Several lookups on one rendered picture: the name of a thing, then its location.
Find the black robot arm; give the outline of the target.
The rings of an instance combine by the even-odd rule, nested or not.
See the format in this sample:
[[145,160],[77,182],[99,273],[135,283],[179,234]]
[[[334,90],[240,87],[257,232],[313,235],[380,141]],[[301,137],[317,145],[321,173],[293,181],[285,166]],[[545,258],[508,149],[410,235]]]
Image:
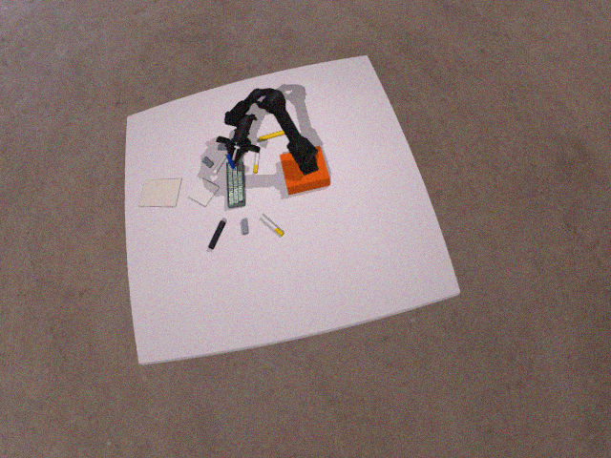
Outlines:
[[[258,101],[261,96],[265,96],[262,102]],[[286,148],[298,163],[303,175],[306,176],[319,171],[316,161],[319,150],[298,132],[291,116],[285,109],[284,94],[280,90],[272,88],[253,90],[246,100],[240,101],[230,112],[225,114],[224,124],[250,130],[253,120],[258,120],[254,114],[246,114],[254,103],[259,108],[266,110],[267,113],[275,115],[289,140]]]

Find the yellow cylindrical rod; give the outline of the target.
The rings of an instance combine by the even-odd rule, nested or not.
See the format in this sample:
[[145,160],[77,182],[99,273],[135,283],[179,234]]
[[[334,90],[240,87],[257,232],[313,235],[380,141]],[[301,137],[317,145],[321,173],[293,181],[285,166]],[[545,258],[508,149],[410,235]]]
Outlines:
[[280,131],[280,132],[277,132],[277,133],[274,133],[274,134],[261,136],[261,137],[259,137],[259,139],[260,139],[260,141],[262,141],[262,140],[265,140],[265,139],[268,139],[268,138],[271,138],[271,137],[274,137],[274,136],[284,135],[284,134],[285,134],[284,131]]

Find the blue stylus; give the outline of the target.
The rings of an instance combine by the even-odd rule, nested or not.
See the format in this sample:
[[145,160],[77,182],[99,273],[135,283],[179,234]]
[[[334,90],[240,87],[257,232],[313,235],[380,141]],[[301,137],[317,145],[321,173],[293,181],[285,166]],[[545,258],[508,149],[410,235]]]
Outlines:
[[[234,170],[235,169],[235,165],[234,165],[234,161],[233,161],[231,155],[227,154],[226,158],[227,158],[228,162],[230,163],[231,168]],[[235,172],[235,170],[234,170],[234,172]]]

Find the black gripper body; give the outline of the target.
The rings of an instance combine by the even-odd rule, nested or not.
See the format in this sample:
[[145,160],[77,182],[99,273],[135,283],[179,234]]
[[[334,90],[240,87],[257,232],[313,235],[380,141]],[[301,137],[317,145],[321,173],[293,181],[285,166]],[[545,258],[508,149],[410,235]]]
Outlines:
[[[250,151],[250,152],[259,152],[260,151],[260,147],[253,145],[253,144],[246,144],[246,140],[248,138],[248,135],[250,135],[249,130],[246,130],[244,128],[238,128],[234,130],[235,134],[234,137],[230,140],[229,138],[226,138],[224,136],[219,136],[216,139],[216,142],[219,142],[221,144],[225,143],[227,146],[233,147],[237,146],[237,147],[241,147],[240,149],[244,150],[244,151]],[[234,143],[237,142],[237,143]],[[242,145],[240,145],[240,143]],[[237,145],[236,145],[237,144]]]

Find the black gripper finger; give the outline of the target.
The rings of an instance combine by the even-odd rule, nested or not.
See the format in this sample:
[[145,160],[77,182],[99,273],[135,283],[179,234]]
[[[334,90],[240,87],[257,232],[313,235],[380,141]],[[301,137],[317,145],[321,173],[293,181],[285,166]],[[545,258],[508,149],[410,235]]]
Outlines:
[[233,158],[234,151],[235,151],[236,148],[233,148],[233,147],[230,147],[230,146],[227,146],[227,145],[224,145],[224,146],[227,148],[227,153],[229,155],[231,155],[231,157]]
[[237,149],[237,153],[235,156],[235,160],[234,160],[234,165],[236,164],[236,162],[238,161],[238,159],[244,154],[244,153],[248,153],[247,151],[244,151],[242,149]]

